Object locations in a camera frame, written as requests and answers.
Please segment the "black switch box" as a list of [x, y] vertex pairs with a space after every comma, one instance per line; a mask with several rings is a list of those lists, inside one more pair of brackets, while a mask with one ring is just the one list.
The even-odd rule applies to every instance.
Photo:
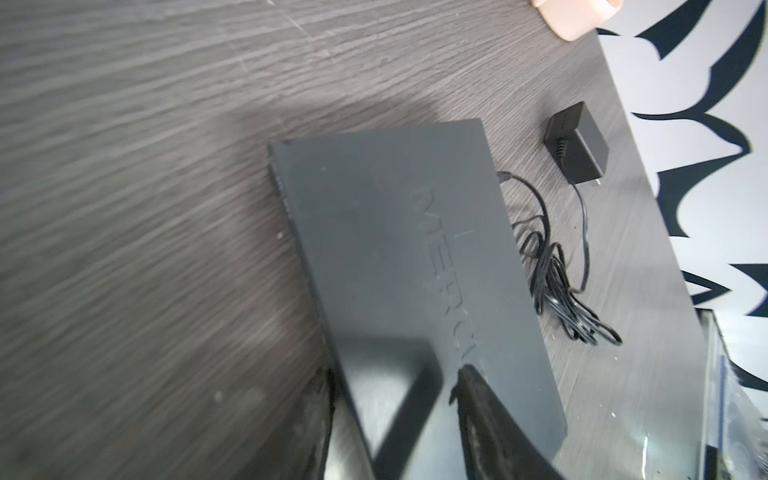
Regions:
[[268, 151], [376, 477], [465, 477], [449, 397], [466, 365], [554, 459], [567, 421], [482, 122]]

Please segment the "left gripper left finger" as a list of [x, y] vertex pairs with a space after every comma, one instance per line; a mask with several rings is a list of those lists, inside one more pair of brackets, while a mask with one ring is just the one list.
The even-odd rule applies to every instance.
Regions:
[[241, 479], [322, 479], [335, 411], [335, 379], [320, 368], [289, 414], [239, 471]]

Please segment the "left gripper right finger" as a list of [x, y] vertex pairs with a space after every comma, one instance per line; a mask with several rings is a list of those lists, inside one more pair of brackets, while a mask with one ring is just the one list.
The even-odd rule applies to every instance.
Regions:
[[529, 441], [475, 366], [465, 364], [459, 369], [449, 402], [458, 408], [469, 479], [562, 477]]

